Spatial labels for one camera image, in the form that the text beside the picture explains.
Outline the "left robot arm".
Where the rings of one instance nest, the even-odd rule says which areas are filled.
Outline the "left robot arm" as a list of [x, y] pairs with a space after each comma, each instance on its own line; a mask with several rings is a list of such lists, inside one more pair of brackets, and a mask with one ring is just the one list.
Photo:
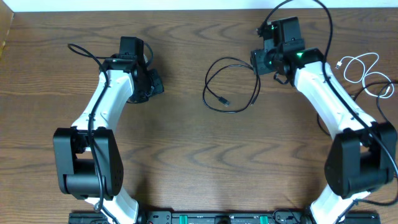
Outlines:
[[57, 128], [53, 148], [58, 186], [63, 194], [92, 204], [109, 223], [147, 223], [147, 215], [123, 186], [124, 167], [114, 136], [126, 104], [139, 104], [164, 92], [148, 43], [122, 36], [119, 52], [98, 57], [69, 43], [74, 53], [93, 59], [99, 81], [87, 107], [68, 128]]

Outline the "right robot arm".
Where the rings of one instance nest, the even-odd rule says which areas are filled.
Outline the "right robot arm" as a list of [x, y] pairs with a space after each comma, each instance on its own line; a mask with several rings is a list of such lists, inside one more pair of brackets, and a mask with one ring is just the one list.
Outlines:
[[305, 47], [297, 17], [263, 22], [257, 34], [264, 47], [251, 52], [255, 75], [285, 76], [284, 83], [311, 102], [333, 140], [324, 166], [327, 185], [301, 223], [368, 222], [346, 214], [397, 174], [395, 128], [365, 113], [339, 84], [326, 56]]

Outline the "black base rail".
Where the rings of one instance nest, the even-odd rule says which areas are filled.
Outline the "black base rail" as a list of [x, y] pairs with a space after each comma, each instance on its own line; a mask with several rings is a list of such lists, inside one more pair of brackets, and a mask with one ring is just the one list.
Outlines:
[[[271, 223], [315, 223], [302, 212], [288, 210], [277, 210], [267, 213], [173, 213], [167, 211], [151, 211], [145, 215], [139, 215], [137, 223], [143, 224], [271, 224]], [[111, 223], [111, 218], [99, 213], [70, 213], [69, 224], [82, 223]], [[348, 224], [380, 224], [378, 213], [354, 212], [345, 215], [340, 223]]]

